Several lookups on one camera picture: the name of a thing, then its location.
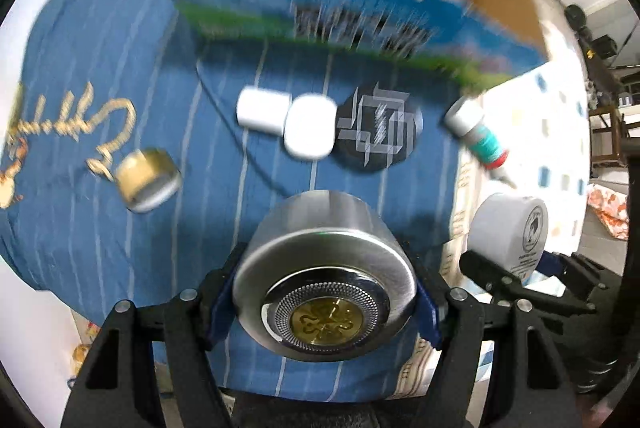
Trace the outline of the silver round tin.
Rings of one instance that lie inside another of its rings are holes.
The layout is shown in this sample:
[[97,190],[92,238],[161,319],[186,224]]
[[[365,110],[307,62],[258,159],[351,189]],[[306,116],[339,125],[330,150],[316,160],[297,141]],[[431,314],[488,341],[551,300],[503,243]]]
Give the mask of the silver round tin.
[[413,314],[416,272],[363,200],[314,190],[275,206],[235,271],[242,329],[264,348],[305,362],[363,356]]

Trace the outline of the white cream jar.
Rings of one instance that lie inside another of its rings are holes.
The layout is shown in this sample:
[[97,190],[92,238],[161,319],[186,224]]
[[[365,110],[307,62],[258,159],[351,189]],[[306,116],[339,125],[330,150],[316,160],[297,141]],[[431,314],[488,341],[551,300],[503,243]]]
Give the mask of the white cream jar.
[[496,193],[477,208],[468,249],[526,281],[538,266],[548,227],[548,210],[539,198]]

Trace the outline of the white earbud case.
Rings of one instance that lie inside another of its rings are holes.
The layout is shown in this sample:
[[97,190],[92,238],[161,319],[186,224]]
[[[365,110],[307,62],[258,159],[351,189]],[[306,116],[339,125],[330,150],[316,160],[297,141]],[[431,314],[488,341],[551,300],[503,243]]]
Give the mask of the white earbud case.
[[327,96],[305,93],[288,110],[283,131],[286,151],[296,159],[315,162],[328,156],[335,142],[337,105]]

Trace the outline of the blue striped bedsheet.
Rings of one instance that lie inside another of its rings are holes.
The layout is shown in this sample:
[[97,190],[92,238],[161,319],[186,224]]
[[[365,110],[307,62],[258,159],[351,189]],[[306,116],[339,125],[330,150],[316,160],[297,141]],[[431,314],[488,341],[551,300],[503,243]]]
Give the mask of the blue striped bedsheet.
[[[22,83],[25,118],[55,120],[64,98],[85,88],[92,110],[124,101],[93,132],[32,136],[15,179],[21,200],[1,214],[6,263],[88,320],[102,322],[124,298],[161,304],[197,285],[273,206],[308,190],[357,196],[429,269],[440,266],[459,156],[442,115],[460,90],[445,76],[284,42],[207,40],[170,0],[50,0],[30,33]],[[424,129],[405,162],[380,172],[336,156],[299,162],[279,139],[236,123],[248,84],[337,102],[362,84],[405,89]],[[162,148],[183,176],[147,214],[128,211],[115,185],[87,166],[128,116],[134,130],[114,159]]]

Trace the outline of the gold round tin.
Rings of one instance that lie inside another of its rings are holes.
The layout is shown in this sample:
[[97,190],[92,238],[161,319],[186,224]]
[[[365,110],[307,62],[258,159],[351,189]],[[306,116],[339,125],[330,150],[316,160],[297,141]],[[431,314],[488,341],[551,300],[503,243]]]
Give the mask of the gold round tin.
[[127,209],[146,214],[178,191],[182,175],[165,150],[145,148],[122,160],[114,172],[114,181]]

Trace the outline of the white cylinder container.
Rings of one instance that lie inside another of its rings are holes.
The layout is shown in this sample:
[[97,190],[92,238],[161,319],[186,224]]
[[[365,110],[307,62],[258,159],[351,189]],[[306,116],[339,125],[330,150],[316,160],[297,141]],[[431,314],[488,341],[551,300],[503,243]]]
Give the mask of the white cylinder container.
[[289,93],[245,86],[236,101],[236,120],[243,128],[283,136],[292,102]]

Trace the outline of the checkered orange blue cloth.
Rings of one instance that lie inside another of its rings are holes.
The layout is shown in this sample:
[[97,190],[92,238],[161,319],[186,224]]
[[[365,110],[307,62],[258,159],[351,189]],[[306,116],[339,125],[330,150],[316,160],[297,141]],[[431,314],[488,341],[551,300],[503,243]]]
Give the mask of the checkered orange blue cloth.
[[448,284],[480,300],[489,295],[462,275],[458,262],[469,228],[491,195],[535,197],[548,210],[549,252],[576,252],[587,206],[589,122],[586,71],[576,38],[560,16],[541,20],[549,61],[476,98],[483,120],[508,151],[509,183],[491,179],[442,123],[460,96],[435,81],[422,106],[425,129],[408,162],[382,173],[376,212],[424,253]]

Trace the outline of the dark wooden stool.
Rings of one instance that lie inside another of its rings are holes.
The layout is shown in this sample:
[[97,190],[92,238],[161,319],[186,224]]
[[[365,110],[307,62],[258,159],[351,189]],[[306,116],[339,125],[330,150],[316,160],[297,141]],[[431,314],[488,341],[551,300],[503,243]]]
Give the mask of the dark wooden stool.
[[629,138],[624,115],[614,104],[589,112],[592,168],[626,168],[622,140]]

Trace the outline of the orange floral cloth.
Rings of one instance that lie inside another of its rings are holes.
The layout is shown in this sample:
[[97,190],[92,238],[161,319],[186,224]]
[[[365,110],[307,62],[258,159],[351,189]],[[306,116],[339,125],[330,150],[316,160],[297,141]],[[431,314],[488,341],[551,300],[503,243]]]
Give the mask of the orange floral cloth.
[[629,217],[625,194],[590,183],[587,188],[587,204],[608,234],[616,240],[628,240]]

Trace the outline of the black patterned round tin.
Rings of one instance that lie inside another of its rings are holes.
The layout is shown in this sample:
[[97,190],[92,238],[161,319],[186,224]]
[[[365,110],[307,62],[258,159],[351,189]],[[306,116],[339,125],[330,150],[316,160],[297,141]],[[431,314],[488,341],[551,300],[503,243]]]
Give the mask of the black patterned round tin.
[[424,127],[415,94],[389,84],[364,84],[336,110],[334,151],[360,171],[381,171],[416,150]]

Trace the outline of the green white glue tube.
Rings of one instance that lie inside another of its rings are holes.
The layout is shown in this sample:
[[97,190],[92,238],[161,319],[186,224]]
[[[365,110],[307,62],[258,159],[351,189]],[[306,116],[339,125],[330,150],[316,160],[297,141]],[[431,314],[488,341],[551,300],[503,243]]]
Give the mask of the green white glue tube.
[[506,164],[509,151],[484,123],[483,109],[476,99],[462,96],[444,116],[447,129],[475,156],[488,174],[511,188],[516,188]]

